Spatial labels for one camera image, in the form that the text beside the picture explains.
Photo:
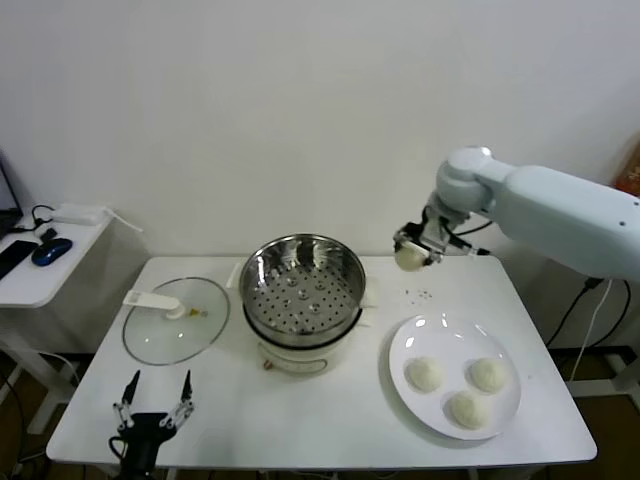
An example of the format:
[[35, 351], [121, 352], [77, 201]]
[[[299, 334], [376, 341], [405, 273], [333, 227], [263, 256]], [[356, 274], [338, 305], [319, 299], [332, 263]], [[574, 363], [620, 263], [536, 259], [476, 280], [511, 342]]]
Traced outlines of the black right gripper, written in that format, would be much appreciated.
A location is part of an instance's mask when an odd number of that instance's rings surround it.
[[441, 263], [449, 245], [449, 234], [443, 227], [444, 218], [429, 214], [420, 222], [408, 222], [400, 227], [393, 236], [394, 253], [401, 251], [417, 252], [423, 250], [423, 265]]

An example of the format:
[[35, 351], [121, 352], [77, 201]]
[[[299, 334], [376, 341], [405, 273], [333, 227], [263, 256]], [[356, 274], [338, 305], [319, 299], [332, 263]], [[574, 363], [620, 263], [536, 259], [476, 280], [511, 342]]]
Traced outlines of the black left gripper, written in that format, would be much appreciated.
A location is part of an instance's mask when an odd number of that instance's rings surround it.
[[163, 443], [173, 438], [173, 428], [181, 428], [194, 411], [191, 371], [188, 370], [185, 376], [180, 401], [167, 414], [136, 413], [132, 416], [130, 407], [139, 378], [140, 371], [137, 370], [125, 386], [121, 400], [113, 404], [117, 429], [124, 430], [128, 453], [157, 453]]

